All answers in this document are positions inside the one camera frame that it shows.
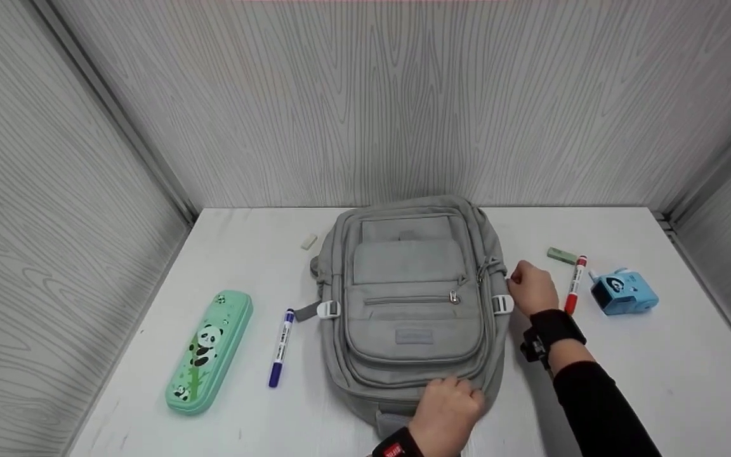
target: gray backpack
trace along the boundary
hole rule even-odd
[[[493,403],[513,301],[496,231],[462,197],[346,211],[313,260],[334,390],[384,439],[406,425],[431,379],[469,378]]]

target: blue marker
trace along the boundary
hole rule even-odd
[[[284,367],[284,356],[287,353],[287,341],[289,341],[289,330],[295,321],[295,310],[287,309],[284,316],[284,327],[281,327],[281,339],[278,341],[278,350],[275,351],[275,360],[272,362],[270,371],[270,387],[278,387],[278,379],[281,377],[281,368]]]

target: white plastic buckle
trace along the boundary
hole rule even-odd
[[[507,315],[515,309],[515,300],[512,295],[494,295],[492,297],[492,314]]]
[[[320,319],[336,319],[340,317],[340,304],[334,300],[323,301],[317,305],[317,317]]]

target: blue pencil sharpener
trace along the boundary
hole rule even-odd
[[[620,268],[593,279],[591,295],[607,315],[646,312],[659,304],[659,297],[638,272]]]

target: red wristband label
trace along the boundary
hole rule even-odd
[[[385,457],[398,457],[401,454],[404,454],[404,451],[402,450],[402,446],[400,446],[400,443],[398,442],[395,442],[391,446],[388,446],[388,449],[385,449],[385,451],[383,451],[383,455]]]

